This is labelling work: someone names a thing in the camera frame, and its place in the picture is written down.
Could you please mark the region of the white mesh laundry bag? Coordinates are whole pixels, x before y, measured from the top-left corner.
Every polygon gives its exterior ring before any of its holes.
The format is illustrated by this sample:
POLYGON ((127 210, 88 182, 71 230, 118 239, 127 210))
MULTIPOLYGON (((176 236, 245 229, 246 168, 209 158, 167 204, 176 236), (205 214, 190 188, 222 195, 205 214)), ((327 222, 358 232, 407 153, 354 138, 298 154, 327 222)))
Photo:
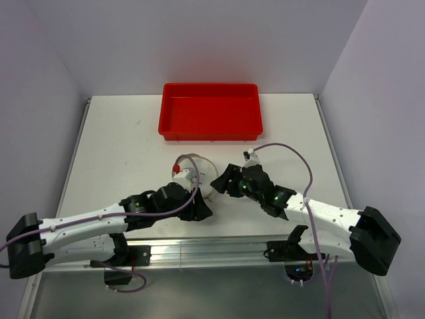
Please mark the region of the white mesh laundry bag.
POLYGON ((179 156, 175 164, 179 164, 181 167, 196 167, 198 169, 199 191, 201 191, 203 199, 211 201, 215 190, 210 186, 210 183, 218 177, 218 170, 214 163, 198 154, 187 154, 185 156, 179 156))

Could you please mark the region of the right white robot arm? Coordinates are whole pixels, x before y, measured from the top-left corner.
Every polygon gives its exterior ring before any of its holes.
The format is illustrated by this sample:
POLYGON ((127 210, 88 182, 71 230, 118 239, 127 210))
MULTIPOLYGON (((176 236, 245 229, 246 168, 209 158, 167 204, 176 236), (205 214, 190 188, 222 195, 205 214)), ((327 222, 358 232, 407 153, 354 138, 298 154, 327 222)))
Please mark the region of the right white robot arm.
POLYGON ((366 271, 385 276, 401 243, 400 235, 373 207, 344 209, 276 185, 260 164, 230 164, 211 187, 231 197, 257 202, 269 216, 295 224, 286 240, 270 241, 271 262, 310 261, 327 255, 354 259, 366 271))

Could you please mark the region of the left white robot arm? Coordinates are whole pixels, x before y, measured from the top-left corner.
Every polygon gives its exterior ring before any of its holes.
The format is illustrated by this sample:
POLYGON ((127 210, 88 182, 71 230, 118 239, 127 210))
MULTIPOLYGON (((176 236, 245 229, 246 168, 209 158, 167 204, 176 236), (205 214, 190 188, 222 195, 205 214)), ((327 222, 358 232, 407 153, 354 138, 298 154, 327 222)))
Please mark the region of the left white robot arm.
POLYGON ((3 245, 9 276, 27 278, 48 266, 74 261, 122 266, 129 259, 125 233, 166 218, 199 222, 212 214, 200 189, 188 191, 174 182, 73 217, 39 219, 29 213, 17 221, 3 245))

